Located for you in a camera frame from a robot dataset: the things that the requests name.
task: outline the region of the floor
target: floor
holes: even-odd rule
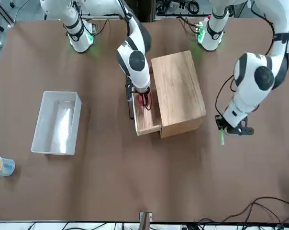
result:
[[[15,8],[11,8],[9,5],[9,0],[0,0],[0,3],[3,5],[4,9],[11,15],[12,18],[16,17],[16,12],[18,8],[24,3],[24,0],[15,0]],[[249,14],[243,12],[241,17],[249,17]],[[27,4],[23,6],[22,9],[19,10],[19,13],[16,17],[17,21],[29,21],[29,20],[42,20],[43,19],[43,11],[40,7],[39,0],[29,0]],[[7,28],[8,24],[2,19],[0,16],[0,25],[3,28]],[[0,41],[5,42],[6,33],[0,32]],[[66,223],[36,223],[32,230],[62,230]],[[65,229],[71,227],[78,227],[84,229],[92,229],[96,226],[99,226],[101,223],[69,223]],[[27,230],[32,223],[23,222],[23,223],[0,223],[0,230]],[[126,223],[124,224],[124,228],[126,230],[137,230],[139,224]],[[180,225],[151,225],[154,230],[180,230]],[[241,227],[237,228],[236,226],[206,226],[205,230],[239,230]],[[99,228],[99,230],[114,230],[115,224],[108,223]],[[118,223],[116,225],[116,230],[121,230],[122,224]],[[258,227],[249,227],[248,230],[258,230]]]
[[[0,223],[0,230],[28,230],[33,223]],[[68,229],[93,229],[102,223],[69,223],[65,230]],[[62,230],[66,223],[36,223],[31,230]],[[124,223],[124,230],[138,230],[139,224]],[[150,225],[152,230],[181,230],[181,225]],[[241,230],[242,226],[205,226],[205,230]],[[122,223],[107,223],[97,230],[122,230]],[[274,230],[271,227],[248,227],[247,230]]]

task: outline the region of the brown table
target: brown table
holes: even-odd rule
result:
[[[145,25],[152,36],[149,60],[192,51],[206,105],[199,130],[166,139],[136,135],[115,55],[126,26],[110,25],[85,54],[74,52],[61,22],[18,23],[8,31],[0,61],[0,155],[14,159],[17,169],[0,178],[0,220],[137,221],[139,211],[147,210],[154,221],[220,221],[258,196],[289,201],[289,72],[249,116],[253,136],[226,137],[221,146],[214,121],[217,92],[236,60],[245,51],[267,50],[271,31],[264,21],[229,20],[216,52],[195,45],[179,20]],[[80,95],[74,156],[30,151],[44,91]],[[227,85],[220,109],[231,95]],[[262,204],[281,219],[289,216],[288,205]],[[276,220],[255,207],[250,221]]]

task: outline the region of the plastic container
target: plastic container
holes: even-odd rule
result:
[[[74,155],[81,106],[76,92],[45,91],[31,151]]]
[[[11,159],[0,157],[0,176],[10,176],[15,170],[15,162]]]

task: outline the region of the wooden drawer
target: wooden drawer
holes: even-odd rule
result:
[[[190,51],[152,59],[152,109],[133,95],[137,135],[160,131],[161,138],[197,129],[206,111]]]

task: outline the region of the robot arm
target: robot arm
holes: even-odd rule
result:
[[[142,96],[143,106],[148,105],[150,92],[149,66],[145,54],[151,48],[151,36],[135,17],[124,0],[81,0],[84,7],[95,16],[118,13],[128,26],[128,37],[117,49],[117,60],[127,80],[127,99],[131,100],[132,88]]]
[[[225,2],[241,3],[239,0]],[[253,134],[253,129],[243,127],[241,121],[246,121],[247,115],[284,81],[289,67],[289,0],[255,0],[255,3],[272,23],[272,51],[270,55],[244,53],[236,62],[234,79],[237,90],[223,115],[216,116],[219,129],[225,129],[230,134]],[[206,34],[201,43],[207,50],[217,48],[225,25],[221,25],[224,19],[217,20],[214,14],[211,18],[212,22],[206,22]]]
[[[46,14],[63,22],[77,52],[85,52],[93,44],[91,24],[80,18],[76,9],[70,6],[70,0],[40,0],[40,3]],[[150,74],[145,54],[151,47],[150,34],[124,0],[81,0],[80,3],[95,16],[118,13],[126,21],[130,33],[117,49],[117,60],[135,90],[143,96],[143,104],[147,105]]]

